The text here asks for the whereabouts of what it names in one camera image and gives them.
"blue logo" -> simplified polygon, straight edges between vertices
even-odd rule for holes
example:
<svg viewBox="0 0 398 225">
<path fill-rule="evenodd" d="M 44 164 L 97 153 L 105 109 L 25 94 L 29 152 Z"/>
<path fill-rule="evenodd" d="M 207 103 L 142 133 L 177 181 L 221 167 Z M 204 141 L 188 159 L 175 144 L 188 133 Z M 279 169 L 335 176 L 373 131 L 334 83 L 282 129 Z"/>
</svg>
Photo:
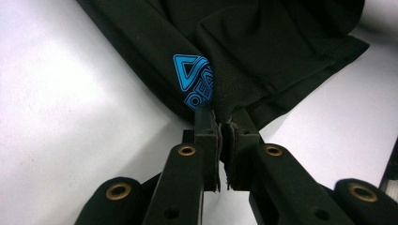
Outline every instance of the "blue logo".
<svg viewBox="0 0 398 225">
<path fill-rule="evenodd" d="M 197 105 L 211 100 L 213 94 L 213 70 L 208 60 L 199 55 L 176 54 L 176 75 L 183 92 L 189 94 L 184 103 L 195 110 Z"/>
</svg>

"metal ring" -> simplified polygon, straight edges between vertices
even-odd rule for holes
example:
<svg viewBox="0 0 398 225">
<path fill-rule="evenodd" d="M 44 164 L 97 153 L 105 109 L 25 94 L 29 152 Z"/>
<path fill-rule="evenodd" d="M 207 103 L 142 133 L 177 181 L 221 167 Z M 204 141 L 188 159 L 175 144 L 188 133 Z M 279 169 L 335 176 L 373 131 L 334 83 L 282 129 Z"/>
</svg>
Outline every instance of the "metal ring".
<svg viewBox="0 0 398 225">
<path fill-rule="evenodd" d="M 274 146 L 266 146 L 264 150 L 266 151 L 267 154 L 273 157 L 279 157 L 283 153 L 282 149 Z"/>
<path fill-rule="evenodd" d="M 192 156 L 193 154 L 195 154 L 195 152 L 196 152 L 196 149 L 194 147 L 191 147 L 188 145 L 181 146 L 178 149 L 178 153 L 184 157 Z"/>
<path fill-rule="evenodd" d="M 368 203 L 374 203 L 377 201 L 377 195 L 365 186 L 359 184 L 351 184 L 348 187 L 348 190 L 354 197 L 362 201 L 366 201 Z"/>
<path fill-rule="evenodd" d="M 117 201 L 126 198 L 131 192 L 131 186 L 126 183 L 117 183 L 106 190 L 106 198 Z"/>
</svg>

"black fabric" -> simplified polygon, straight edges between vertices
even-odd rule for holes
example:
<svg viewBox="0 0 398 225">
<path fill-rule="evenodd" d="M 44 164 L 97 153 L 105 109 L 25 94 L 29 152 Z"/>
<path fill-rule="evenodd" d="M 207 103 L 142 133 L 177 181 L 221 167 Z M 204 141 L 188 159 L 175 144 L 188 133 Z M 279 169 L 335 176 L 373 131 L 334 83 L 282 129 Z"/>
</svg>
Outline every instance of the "black fabric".
<svg viewBox="0 0 398 225">
<path fill-rule="evenodd" d="M 262 128 L 368 48 L 347 35 L 363 0 L 78 1 L 143 82 L 191 122 L 176 54 L 208 59 L 218 122 L 246 108 Z"/>
</svg>

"blue triangle logo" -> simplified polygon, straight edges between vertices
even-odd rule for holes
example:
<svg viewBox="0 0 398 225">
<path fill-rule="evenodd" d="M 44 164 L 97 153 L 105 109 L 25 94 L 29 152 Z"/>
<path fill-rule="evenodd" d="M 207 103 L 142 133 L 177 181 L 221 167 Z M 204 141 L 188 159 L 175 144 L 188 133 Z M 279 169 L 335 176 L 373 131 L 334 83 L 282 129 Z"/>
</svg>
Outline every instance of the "blue triangle logo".
<svg viewBox="0 0 398 225">
<path fill-rule="evenodd" d="M 199 55 L 176 54 L 173 59 L 179 86 L 184 92 L 191 88 L 202 69 L 208 66 L 207 59 Z"/>
</svg>

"black cloth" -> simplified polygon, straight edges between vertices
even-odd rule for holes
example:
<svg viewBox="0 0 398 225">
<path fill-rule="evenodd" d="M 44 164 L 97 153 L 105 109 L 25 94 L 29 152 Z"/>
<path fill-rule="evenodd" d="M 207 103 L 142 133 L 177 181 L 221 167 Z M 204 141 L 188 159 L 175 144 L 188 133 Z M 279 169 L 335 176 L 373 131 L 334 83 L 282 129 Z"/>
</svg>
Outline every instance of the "black cloth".
<svg viewBox="0 0 398 225">
<path fill-rule="evenodd" d="M 368 48 L 348 36 L 364 0 L 78 1 L 155 95 L 191 122 L 192 105 L 211 98 L 218 122 L 246 108 L 262 128 Z M 194 68 L 197 83 L 188 81 Z"/>
</svg>

